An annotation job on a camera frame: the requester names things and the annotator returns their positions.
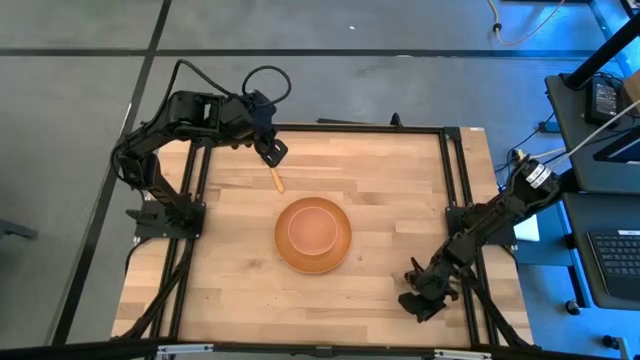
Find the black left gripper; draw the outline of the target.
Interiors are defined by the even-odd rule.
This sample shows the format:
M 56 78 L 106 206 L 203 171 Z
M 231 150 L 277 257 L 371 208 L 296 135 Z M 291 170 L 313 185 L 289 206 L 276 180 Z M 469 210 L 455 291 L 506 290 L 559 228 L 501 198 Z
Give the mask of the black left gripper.
M 272 119 L 276 106 L 258 90 L 249 93 L 246 99 L 255 137 L 260 141 L 255 143 L 255 151 L 270 168 L 275 168 L 288 152 L 288 147 L 275 138 Z

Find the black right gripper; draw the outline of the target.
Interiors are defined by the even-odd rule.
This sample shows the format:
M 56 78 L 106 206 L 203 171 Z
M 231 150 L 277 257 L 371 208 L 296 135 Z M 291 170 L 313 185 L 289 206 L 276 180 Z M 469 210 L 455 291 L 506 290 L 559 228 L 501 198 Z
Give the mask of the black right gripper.
M 414 311 L 419 323 L 426 322 L 446 307 L 442 301 L 449 296 L 452 300 L 459 298 L 459 293 L 451 286 L 450 277 L 454 274 L 452 262 L 437 250 L 431 257 L 422 276 L 415 287 L 412 287 L 420 295 L 411 292 L 398 296 L 398 302 L 405 311 Z

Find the orange round bowl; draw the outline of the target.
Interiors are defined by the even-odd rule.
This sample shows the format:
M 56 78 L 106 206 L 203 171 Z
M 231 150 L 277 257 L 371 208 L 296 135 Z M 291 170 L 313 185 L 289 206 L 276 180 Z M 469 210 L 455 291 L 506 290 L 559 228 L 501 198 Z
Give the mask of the orange round bowl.
M 294 213 L 287 227 L 287 235 L 298 252 L 319 256 L 334 247 L 338 238 L 338 225 L 328 210 L 306 207 Z

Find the orange round plate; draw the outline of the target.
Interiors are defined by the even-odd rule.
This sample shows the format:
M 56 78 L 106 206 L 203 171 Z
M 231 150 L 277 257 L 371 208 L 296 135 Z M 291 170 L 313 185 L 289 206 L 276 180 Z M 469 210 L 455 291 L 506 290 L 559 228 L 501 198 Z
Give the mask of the orange round plate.
M 319 256 L 308 256 L 298 252 L 290 243 L 287 227 L 292 216 L 306 207 L 321 207 L 336 219 L 338 238 L 334 247 Z M 290 267 L 306 274 L 322 274 L 336 268 L 346 258 L 352 243 L 351 223 L 346 213 L 334 202 L 320 197 L 306 197 L 289 204 L 279 215 L 274 229 L 275 248 Z

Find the white box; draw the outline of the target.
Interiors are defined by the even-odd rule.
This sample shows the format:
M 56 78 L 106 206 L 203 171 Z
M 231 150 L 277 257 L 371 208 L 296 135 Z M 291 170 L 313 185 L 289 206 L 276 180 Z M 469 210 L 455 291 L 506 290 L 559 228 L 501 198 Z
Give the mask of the white box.
M 518 241 L 538 242 L 540 240 L 540 232 L 537 216 L 532 215 L 515 225 L 514 234 Z

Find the dark grey desk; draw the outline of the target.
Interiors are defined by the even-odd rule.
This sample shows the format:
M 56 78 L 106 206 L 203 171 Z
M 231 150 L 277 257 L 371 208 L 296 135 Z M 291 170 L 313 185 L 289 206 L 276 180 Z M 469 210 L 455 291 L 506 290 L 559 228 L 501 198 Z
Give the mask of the dark grey desk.
M 591 298 L 600 308 L 640 311 L 640 302 L 606 292 L 587 233 L 598 230 L 640 230 L 640 196 L 566 194 L 563 204 L 573 242 L 585 273 Z

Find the black keyboard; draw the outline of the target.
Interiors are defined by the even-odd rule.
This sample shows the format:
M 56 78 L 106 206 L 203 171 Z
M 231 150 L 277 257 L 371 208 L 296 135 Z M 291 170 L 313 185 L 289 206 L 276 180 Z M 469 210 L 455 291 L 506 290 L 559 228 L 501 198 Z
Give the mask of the black keyboard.
M 606 292 L 640 302 L 640 230 L 587 233 Z

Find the black equipment desk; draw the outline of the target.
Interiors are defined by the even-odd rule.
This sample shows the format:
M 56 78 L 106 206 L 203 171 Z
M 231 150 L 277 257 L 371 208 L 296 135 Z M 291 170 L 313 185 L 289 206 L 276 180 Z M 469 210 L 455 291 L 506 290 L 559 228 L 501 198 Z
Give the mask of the black equipment desk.
M 586 92 L 567 88 L 561 77 L 547 76 L 544 80 L 547 94 L 564 144 L 572 150 L 597 126 L 585 122 L 582 115 L 586 109 Z M 594 154 L 622 137 L 620 133 L 603 130 L 558 167 L 571 165 L 577 187 L 589 193 L 640 195 L 640 165 L 605 162 L 594 159 Z

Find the grey chair leg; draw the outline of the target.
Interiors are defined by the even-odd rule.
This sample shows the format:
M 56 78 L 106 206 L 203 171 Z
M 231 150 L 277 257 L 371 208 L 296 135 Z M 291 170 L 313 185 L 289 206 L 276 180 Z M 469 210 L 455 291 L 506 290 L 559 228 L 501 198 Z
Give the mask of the grey chair leg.
M 35 239 L 38 236 L 38 231 L 0 218 L 0 240 L 9 235 L 16 235 L 26 239 Z

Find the black power adapter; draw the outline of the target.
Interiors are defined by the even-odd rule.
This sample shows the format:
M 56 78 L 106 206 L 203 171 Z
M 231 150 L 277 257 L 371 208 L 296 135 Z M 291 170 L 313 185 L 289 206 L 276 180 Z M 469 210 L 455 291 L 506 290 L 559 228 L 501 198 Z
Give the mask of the black power adapter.
M 620 86 L 608 76 L 594 76 L 586 85 L 585 121 L 602 126 L 620 110 Z

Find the brown cardboard box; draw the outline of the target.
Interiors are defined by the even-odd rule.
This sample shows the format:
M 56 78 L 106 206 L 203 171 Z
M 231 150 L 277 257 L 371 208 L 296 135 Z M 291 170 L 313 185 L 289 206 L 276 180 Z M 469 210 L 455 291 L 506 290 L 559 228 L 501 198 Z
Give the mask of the brown cardboard box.
M 634 115 L 640 115 L 640 69 L 623 81 L 623 96 L 626 106 L 635 105 Z

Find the black diagonal pole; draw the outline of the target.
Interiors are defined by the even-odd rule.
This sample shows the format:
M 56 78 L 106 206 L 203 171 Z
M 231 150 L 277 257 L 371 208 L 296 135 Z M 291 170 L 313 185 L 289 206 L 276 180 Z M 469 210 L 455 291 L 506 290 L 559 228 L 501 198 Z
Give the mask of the black diagonal pole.
M 625 23 L 573 73 L 562 76 L 565 86 L 578 90 L 638 36 L 640 36 L 640 13 Z

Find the black aluminium table frame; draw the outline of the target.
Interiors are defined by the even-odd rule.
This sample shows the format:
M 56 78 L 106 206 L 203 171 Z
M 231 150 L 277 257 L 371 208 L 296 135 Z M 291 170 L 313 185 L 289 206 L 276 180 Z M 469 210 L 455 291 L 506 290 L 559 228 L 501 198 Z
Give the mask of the black aluminium table frame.
M 317 347 L 466 347 L 498 339 L 478 305 L 449 302 L 419 323 L 397 298 L 415 257 L 426 264 L 445 240 L 445 209 L 497 192 L 485 133 L 365 125 L 294 124 L 280 134 L 289 151 L 270 170 L 250 149 L 211 153 L 173 142 L 160 150 L 173 185 L 185 165 L 206 168 L 191 191 L 207 206 L 181 310 L 167 305 L 159 325 L 186 341 Z M 274 229 L 292 202 L 320 197 L 348 216 L 352 243 L 333 270 L 310 275 L 278 254 Z

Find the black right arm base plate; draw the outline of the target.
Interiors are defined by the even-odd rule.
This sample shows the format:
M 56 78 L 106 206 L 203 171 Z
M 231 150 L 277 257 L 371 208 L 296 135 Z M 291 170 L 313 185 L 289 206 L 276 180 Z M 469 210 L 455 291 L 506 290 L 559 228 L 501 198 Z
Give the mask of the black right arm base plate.
M 464 207 L 447 207 L 445 209 L 445 218 L 449 235 L 454 235 L 458 231 L 467 227 L 464 222 L 464 214 L 467 209 Z M 513 225 L 506 221 L 499 222 L 493 230 L 485 233 L 487 245 L 504 245 L 512 246 L 516 244 L 515 232 Z

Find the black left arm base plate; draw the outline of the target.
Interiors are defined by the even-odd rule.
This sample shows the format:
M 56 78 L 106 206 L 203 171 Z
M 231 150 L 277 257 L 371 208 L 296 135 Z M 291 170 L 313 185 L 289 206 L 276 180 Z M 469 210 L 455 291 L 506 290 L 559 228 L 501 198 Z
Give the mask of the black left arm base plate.
M 199 238 L 202 233 L 205 203 L 190 203 L 194 212 L 192 220 L 179 220 L 169 214 L 169 210 L 158 201 L 146 201 L 141 210 L 128 210 L 127 214 L 136 221 L 134 235 L 140 238 Z

